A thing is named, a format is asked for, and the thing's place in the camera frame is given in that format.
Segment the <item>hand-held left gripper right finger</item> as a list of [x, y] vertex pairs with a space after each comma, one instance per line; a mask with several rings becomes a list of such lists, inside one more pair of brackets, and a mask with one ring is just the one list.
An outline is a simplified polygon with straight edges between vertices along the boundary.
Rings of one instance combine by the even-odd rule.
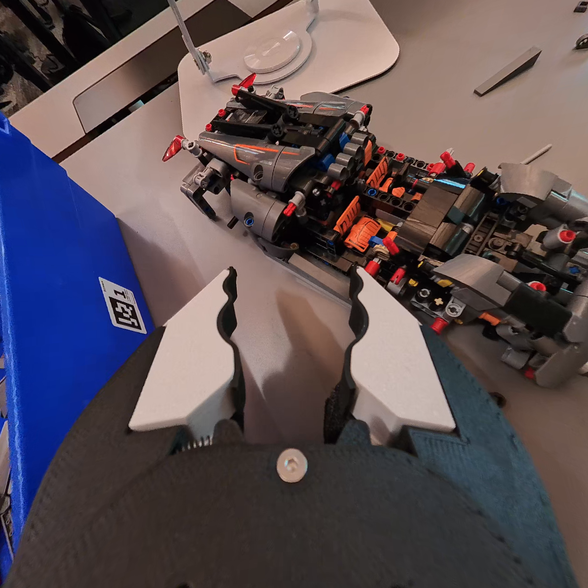
[[323, 437], [335, 443], [361, 420], [371, 439], [391, 443], [403, 427], [452, 433], [456, 423], [419, 321], [364, 268], [350, 274], [349, 327], [340, 382], [326, 401]]

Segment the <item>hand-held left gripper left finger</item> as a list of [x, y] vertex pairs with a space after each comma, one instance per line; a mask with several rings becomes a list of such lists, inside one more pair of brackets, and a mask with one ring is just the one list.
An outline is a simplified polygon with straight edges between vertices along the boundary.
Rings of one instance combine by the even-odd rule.
[[129, 428], [185, 426], [195, 439], [213, 438], [217, 422], [243, 426], [245, 379], [237, 326], [237, 272], [224, 269], [165, 323]]

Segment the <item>blue plastic bin with tag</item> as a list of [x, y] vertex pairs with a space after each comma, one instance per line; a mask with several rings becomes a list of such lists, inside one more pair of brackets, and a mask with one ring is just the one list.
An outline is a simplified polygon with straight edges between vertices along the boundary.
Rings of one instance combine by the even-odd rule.
[[11, 547], [58, 447], [154, 325], [117, 218], [1, 115], [1, 389]]

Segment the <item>grey and black lego car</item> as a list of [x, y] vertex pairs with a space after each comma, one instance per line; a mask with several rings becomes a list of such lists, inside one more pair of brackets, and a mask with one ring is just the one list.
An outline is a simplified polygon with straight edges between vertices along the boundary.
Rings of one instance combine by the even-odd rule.
[[229, 196], [231, 220], [268, 256], [360, 267], [438, 334], [484, 323], [502, 361], [541, 387], [587, 376], [587, 197], [528, 163], [498, 173], [388, 150], [372, 106], [311, 92], [258, 93], [252, 74], [195, 140], [162, 161], [195, 158], [182, 193], [208, 218], [206, 194]]

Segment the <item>grey lego wedge piece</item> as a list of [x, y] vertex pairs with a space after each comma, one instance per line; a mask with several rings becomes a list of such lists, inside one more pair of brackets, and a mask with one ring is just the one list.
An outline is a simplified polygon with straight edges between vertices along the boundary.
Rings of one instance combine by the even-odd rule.
[[518, 56], [499, 70], [496, 74], [476, 87], [473, 91], [474, 94], [478, 97], [485, 96], [498, 87], [518, 77], [520, 74], [531, 69], [535, 65], [541, 53], [542, 50], [538, 47], [528, 49], [522, 55]]

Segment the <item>white book stand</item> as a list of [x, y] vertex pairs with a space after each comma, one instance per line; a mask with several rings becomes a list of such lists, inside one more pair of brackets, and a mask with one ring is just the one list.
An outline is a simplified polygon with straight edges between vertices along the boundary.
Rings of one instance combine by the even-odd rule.
[[399, 45], [369, 1], [298, 1], [200, 47], [202, 73], [187, 54], [178, 67], [185, 136], [195, 139], [231, 99], [231, 87], [255, 74], [264, 94], [286, 99], [336, 93], [377, 77], [397, 61]]

